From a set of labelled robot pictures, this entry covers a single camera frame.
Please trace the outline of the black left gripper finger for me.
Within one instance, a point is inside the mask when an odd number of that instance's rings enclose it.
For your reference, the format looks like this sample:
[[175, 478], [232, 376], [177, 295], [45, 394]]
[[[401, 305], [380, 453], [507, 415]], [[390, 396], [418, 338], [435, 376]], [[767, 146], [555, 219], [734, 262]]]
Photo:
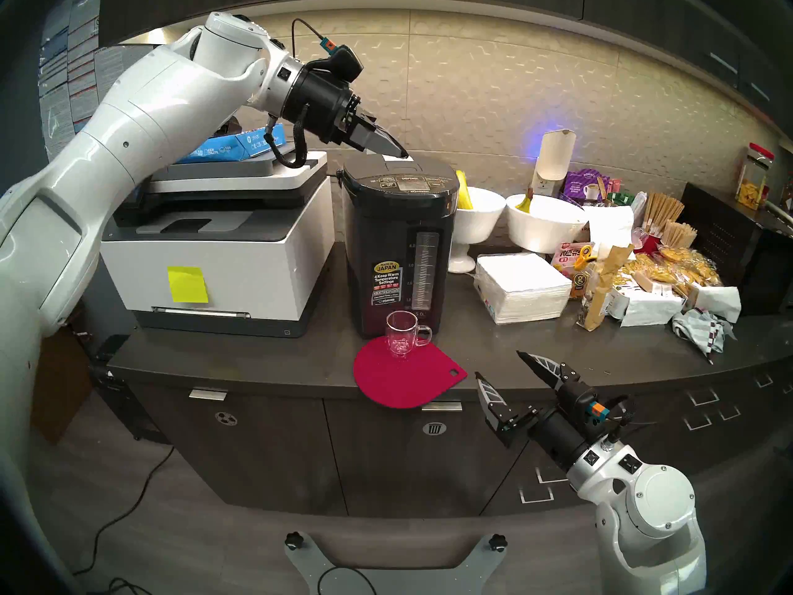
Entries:
[[360, 107], [352, 113], [352, 147], [372, 155], [408, 156], [405, 147]]
[[407, 150], [403, 145], [376, 124], [354, 124], [345, 134], [344, 143], [360, 152], [370, 152], [400, 160], [407, 158]]

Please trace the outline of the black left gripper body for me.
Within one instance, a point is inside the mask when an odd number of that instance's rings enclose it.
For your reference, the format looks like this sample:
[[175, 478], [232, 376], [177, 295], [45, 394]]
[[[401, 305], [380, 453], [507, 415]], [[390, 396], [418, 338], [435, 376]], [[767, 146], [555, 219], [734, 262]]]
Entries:
[[323, 143], [342, 144], [360, 102], [349, 84], [331, 72], [302, 69], [286, 97], [282, 118], [293, 125], [296, 145], [306, 145], [306, 133]]

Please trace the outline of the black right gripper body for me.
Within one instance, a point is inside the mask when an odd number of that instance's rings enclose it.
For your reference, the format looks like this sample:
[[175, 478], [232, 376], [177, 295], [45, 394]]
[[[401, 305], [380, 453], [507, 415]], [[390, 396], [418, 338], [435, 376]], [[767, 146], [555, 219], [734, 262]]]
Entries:
[[556, 394], [551, 406], [538, 408], [534, 425], [527, 434], [564, 472], [606, 435], [608, 409], [598, 394], [583, 383], [581, 394]]

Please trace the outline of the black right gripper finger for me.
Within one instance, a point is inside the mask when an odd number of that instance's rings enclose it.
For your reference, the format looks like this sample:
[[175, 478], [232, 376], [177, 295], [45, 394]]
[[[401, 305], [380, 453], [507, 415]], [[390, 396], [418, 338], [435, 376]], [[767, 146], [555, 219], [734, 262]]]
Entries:
[[583, 383], [580, 374], [565, 363], [557, 363], [544, 356], [517, 351], [518, 357], [556, 394], [581, 394]]
[[534, 425], [538, 409], [533, 405], [512, 408], [498, 390], [476, 372], [478, 397], [487, 426], [505, 447], [510, 447], [520, 432]]

